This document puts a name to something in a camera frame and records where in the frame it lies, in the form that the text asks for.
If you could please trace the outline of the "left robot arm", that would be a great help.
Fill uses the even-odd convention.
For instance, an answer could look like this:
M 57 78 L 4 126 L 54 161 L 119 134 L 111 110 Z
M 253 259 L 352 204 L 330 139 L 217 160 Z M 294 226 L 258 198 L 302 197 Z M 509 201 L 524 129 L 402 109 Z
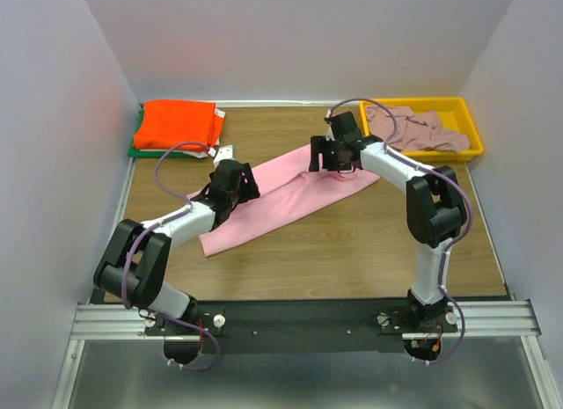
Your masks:
M 238 205 L 260 197 L 248 163 L 226 159 L 210 182 L 186 205 L 159 219 L 120 221 L 93 275 L 95 287 L 117 296 L 126 307 L 158 312 L 177 334 L 197 322 L 197 301 L 165 283 L 171 250 L 225 223 Z

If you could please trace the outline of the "pink t shirt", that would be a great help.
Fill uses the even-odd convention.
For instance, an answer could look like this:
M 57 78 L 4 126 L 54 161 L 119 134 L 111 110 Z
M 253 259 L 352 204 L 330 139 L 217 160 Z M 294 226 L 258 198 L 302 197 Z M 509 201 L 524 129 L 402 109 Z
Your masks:
M 379 176 L 366 171 L 311 172 L 305 145 L 252 169 L 260 197 L 238 206 L 218 228 L 200 235 L 205 256 L 243 245 L 360 192 Z

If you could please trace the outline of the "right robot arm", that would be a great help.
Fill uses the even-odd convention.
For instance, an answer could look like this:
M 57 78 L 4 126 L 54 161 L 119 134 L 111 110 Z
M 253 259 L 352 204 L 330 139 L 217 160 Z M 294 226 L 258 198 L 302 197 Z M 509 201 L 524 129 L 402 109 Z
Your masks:
M 448 166 L 418 163 L 381 138 L 363 135 L 350 112 L 328 112 L 325 122 L 327 134 L 311 138 L 311 172 L 364 170 L 406 195 L 406 224 L 417 244 L 417 266 L 404 320 L 411 329 L 425 331 L 447 312 L 451 248 L 468 223 L 466 195 L 456 174 Z

